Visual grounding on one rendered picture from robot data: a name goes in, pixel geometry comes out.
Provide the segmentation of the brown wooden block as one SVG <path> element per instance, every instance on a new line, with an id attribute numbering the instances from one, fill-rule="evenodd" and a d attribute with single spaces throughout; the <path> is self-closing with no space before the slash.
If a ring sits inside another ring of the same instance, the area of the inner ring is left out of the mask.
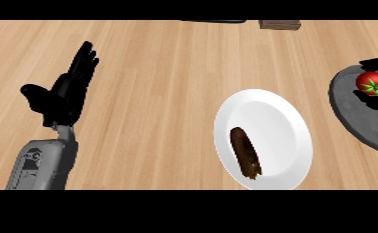
<path id="1" fill-rule="evenodd" d="M 270 30 L 298 30 L 301 22 L 298 20 L 259 20 L 259 28 Z"/>

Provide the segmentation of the red tomato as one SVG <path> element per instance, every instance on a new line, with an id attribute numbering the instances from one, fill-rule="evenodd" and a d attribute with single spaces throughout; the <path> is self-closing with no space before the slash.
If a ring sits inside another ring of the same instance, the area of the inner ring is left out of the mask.
<path id="1" fill-rule="evenodd" d="M 378 95 L 378 72 L 361 73 L 355 78 L 357 89 L 369 96 Z"/>

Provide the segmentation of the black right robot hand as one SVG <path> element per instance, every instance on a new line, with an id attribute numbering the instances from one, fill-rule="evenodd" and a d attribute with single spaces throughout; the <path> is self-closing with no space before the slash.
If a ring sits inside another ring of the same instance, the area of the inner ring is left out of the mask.
<path id="1" fill-rule="evenodd" d="M 361 73 L 369 72 L 369 71 L 378 72 L 378 58 L 372 58 L 372 59 L 360 61 L 360 65 L 361 65 L 361 70 L 363 70 Z M 355 87 L 355 90 L 352 91 L 352 93 L 357 96 L 358 100 L 364 103 L 364 105 L 370 109 L 378 110 L 378 95 L 376 96 L 366 95 L 357 89 L 357 87 Z"/>

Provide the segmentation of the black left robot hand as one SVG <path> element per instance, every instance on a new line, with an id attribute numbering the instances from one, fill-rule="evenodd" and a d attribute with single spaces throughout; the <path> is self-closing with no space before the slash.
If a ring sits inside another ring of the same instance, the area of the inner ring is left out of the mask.
<path id="1" fill-rule="evenodd" d="M 29 108 L 42 115 L 42 126 L 72 126 L 79 119 L 85 93 L 98 64 L 92 44 L 85 41 L 76 51 L 67 72 L 63 73 L 50 89 L 25 84 L 20 93 Z"/>

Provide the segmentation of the white oval plate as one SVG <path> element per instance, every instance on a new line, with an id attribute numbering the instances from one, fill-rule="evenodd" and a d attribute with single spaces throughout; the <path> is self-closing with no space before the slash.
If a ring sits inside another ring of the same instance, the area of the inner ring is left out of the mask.
<path id="1" fill-rule="evenodd" d="M 230 142 L 239 127 L 250 141 L 261 175 L 242 175 Z M 293 189 L 302 182 L 312 159 L 310 131 L 290 103 L 273 92 L 246 89 L 222 102 L 214 119 L 214 147 L 225 171 L 252 190 Z"/>

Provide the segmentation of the brown oblong food piece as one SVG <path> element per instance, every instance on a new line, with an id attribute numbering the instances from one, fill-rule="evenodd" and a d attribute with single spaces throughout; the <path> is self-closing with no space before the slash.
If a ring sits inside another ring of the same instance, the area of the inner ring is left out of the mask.
<path id="1" fill-rule="evenodd" d="M 240 127 L 234 127 L 230 130 L 230 144 L 242 175 L 249 179 L 255 179 L 256 175 L 262 174 L 262 170 L 252 143 Z"/>

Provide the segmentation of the dark grey pan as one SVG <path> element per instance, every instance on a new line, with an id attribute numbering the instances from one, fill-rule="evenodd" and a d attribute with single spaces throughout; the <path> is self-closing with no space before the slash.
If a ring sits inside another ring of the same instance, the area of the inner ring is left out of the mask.
<path id="1" fill-rule="evenodd" d="M 329 83 L 329 103 L 335 116 L 351 135 L 378 150 L 378 110 L 370 109 L 354 95 L 355 78 L 363 73 L 358 65 L 348 66 Z"/>

